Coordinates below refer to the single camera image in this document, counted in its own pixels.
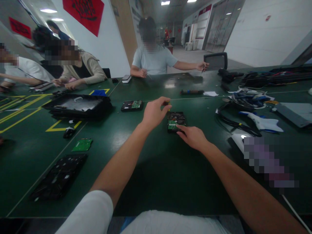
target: black top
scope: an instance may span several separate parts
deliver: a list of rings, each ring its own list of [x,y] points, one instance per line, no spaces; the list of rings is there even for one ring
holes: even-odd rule
[[[80,78],[87,78],[87,77],[91,76],[90,72],[86,68],[86,66],[85,66],[83,61],[82,61],[82,66],[81,67],[77,67],[75,65],[73,65],[72,67],[74,68],[75,72],[77,73],[77,75]]]

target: white t-shirt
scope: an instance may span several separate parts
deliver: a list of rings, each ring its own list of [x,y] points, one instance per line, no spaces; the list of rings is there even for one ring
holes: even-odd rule
[[[40,64],[30,59],[18,57],[18,66],[5,64],[6,74],[18,77],[36,78],[38,80],[50,82],[54,77],[46,71]],[[10,79],[4,79],[7,82],[15,84],[16,82]]]
[[[173,67],[177,61],[170,50],[163,46],[157,45],[154,52],[141,46],[134,54],[132,65],[146,69],[150,75],[159,75],[167,74],[167,66]]]
[[[56,234],[106,234],[113,215],[113,202],[103,191],[85,195]],[[219,221],[161,211],[146,211],[121,234],[230,234]]]

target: door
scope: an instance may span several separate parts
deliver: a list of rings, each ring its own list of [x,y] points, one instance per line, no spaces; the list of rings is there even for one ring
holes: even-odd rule
[[[207,51],[218,53],[225,50],[243,4],[244,0],[224,0],[213,6],[213,21],[205,48]]]

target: finger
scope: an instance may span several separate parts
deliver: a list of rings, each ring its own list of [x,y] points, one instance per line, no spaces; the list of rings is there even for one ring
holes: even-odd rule
[[[188,127],[186,126],[183,126],[183,125],[176,125],[177,128],[181,129],[182,131],[187,131],[188,130]]]
[[[185,141],[185,143],[188,143],[188,138],[183,132],[176,132],[176,133],[182,138],[182,140]]]
[[[169,102],[170,98],[168,97],[160,97],[158,99],[155,100],[157,103],[159,103],[160,105],[162,105],[164,102]]]
[[[170,110],[172,108],[171,105],[167,105],[163,108],[162,110],[162,115],[165,117],[165,115],[167,114],[168,110]]]

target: office chair backrest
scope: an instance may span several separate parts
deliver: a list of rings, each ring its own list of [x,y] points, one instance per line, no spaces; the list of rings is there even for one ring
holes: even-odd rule
[[[105,75],[107,76],[108,79],[111,78],[111,71],[109,68],[102,68],[103,69],[103,72],[105,73]]]
[[[228,54],[226,52],[204,55],[204,62],[209,63],[208,71],[219,70],[220,68],[227,69]]]

